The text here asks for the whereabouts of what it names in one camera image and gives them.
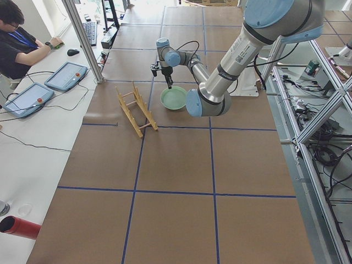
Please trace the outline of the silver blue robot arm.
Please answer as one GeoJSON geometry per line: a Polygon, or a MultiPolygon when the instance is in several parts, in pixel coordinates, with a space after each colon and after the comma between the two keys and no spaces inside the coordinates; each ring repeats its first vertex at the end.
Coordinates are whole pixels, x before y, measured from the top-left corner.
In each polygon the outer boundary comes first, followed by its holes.
{"type": "Polygon", "coordinates": [[[150,69],[153,75],[161,71],[172,87],[173,68],[187,66],[199,83],[186,95],[188,113],[193,117],[223,115],[232,104],[228,88],[264,46],[279,37],[285,43],[299,43],[322,34],[325,5],[325,1],[247,1],[240,35],[211,74],[197,54],[173,49],[164,37],[156,41],[159,60],[150,69]]]}

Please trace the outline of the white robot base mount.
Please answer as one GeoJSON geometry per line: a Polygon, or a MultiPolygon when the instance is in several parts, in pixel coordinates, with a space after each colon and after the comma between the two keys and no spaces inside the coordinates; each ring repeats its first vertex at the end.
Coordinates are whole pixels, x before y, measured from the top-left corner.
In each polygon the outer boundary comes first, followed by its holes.
{"type": "Polygon", "coordinates": [[[253,67],[245,68],[228,91],[231,96],[258,97],[256,73],[253,67]]]}

